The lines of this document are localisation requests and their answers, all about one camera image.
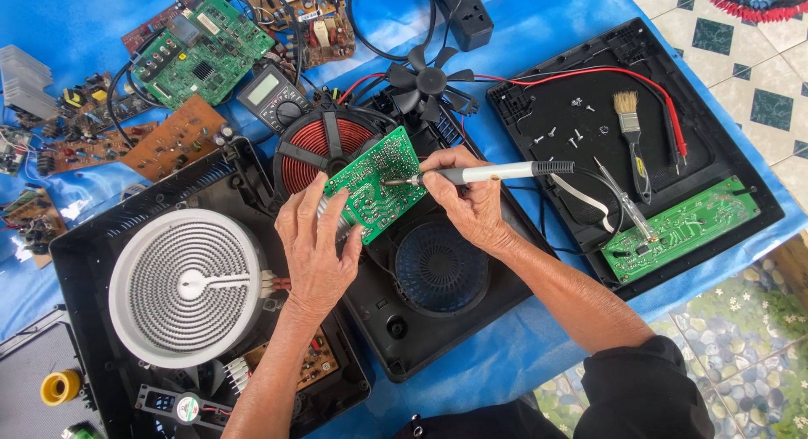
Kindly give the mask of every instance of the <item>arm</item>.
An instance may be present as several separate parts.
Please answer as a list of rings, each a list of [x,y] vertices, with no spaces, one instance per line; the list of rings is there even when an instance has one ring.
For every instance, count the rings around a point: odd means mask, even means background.
[[[305,191],[280,209],[275,229],[284,243],[292,289],[281,310],[267,351],[238,399],[222,439],[289,437],[300,365],[320,323],[356,278],[362,227],[351,230],[337,257],[337,222],[348,191],[341,190],[317,217],[327,176],[320,174]]]
[[[435,152],[420,167],[429,171],[486,164],[457,146]],[[502,219],[499,181],[470,184],[465,196],[458,196],[457,188],[435,172],[427,172],[423,182],[463,237],[513,270],[586,351],[636,347],[655,335],[600,283],[539,250],[511,228]]]

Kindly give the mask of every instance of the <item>digital multimeter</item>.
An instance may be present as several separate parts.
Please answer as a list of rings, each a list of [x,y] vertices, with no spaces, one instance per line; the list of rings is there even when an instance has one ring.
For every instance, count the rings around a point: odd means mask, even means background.
[[[275,65],[268,64],[237,96],[248,111],[277,134],[283,134],[295,120],[314,106]]]

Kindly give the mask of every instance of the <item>power strip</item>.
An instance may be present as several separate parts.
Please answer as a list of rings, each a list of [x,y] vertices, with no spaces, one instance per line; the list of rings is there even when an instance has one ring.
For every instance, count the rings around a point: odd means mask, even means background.
[[[444,19],[449,18],[458,1],[437,0]],[[449,21],[449,29],[460,50],[469,52],[488,44],[494,32],[494,21],[491,20],[481,0],[461,0],[460,6]]]

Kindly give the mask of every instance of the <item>blue plastic sheet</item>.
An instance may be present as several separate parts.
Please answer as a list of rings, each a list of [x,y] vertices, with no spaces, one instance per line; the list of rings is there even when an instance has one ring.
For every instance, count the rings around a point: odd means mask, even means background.
[[[127,59],[120,36],[167,7],[173,0],[0,0],[0,46],[13,43],[53,69],[52,95],[66,85],[81,82],[92,72],[116,72]],[[455,56],[446,65],[449,72],[471,68],[480,74],[508,77],[538,64],[568,48],[589,40],[637,16],[645,17],[631,0],[483,0],[496,27],[491,43],[473,52]],[[357,23],[369,39],[394,54],[405,54],[423,41],[428,27],[427,0],[355,0]],[[436,30],[428,57],[442,42],[442,25]],[[449,45],[455,45],[450,36]],[[723,111],[687,65],[665,48],[718,115],[781,203],[786,217],[738,244],[724,254],[660,287],[631,300],[631,306],[650,320],[708,289],[730,274],[808,226],[808,217],[767,167],[762,156]],[[315,83],[348,88],[358,78],[383,72],[389,62],[359,47],[353,59],[324,65],[307,73]],[[488,84],[463,84],[461,88],[479,97],[479,114],[465,119],[465,128],[492,162],[520,161],[496,116],[485,103]],[[244,128],[248,136],[266,133],[262,124],[239,105],[220,106],[219,111]],[[151,112],[127,122],[161,120]],[[271,153],[276,141],[262,148]],[[129,184],[146,180],[118,163],[78,173],[39,179],[32,174],[17,178],[0,176],[0,202],[13,200],[24,182],[46,186],[68,226],[85,221],[115,204]],[[514,191],[525,211],[538,217],[535,193]],[[547,234],[555,246],[571,247],[566,232],[548,208]],[[37,270],[32,259],[19,249],[12,232],[0,234],[0,338],[42,315],[61,301],[53,268]],[[561,255],[570,265],[587,270],[581,258]],[[388,437],[414,412],[439,415],[465,412],[504,403],[529,391],[571,365],[585,353],[550,317],[540,302],[531,298],[499,320],[441,357],[408,382],[387,381],[378,363],[366,349],[376,371],[370,399],[321,428],[312,437]]]

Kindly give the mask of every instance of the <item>hand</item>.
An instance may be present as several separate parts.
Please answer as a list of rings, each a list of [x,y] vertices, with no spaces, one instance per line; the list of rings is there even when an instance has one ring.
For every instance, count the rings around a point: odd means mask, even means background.
[[[502,219],[500,181],[472,182],[460,196],[457,187],[443,176],[430,172],[440,167],[478,167],[491,165],[477,159],[464,145],[438,150],[419,166],[423,183],[460,234],[474,246],[491,253],[503,247],[513,229]]]
[[[356,278],[364,228],[357,225],[351,229],[343,257],[338,258],[337,224],[348,200],[348,190],[337,192],[318,219],[317,207],[327,180],[328,176],[321,172],[304,191],[289,198],[275,221],[292,283],[287,304],[299,310],[303,316],[300,319],[316,324],[326,318]]]

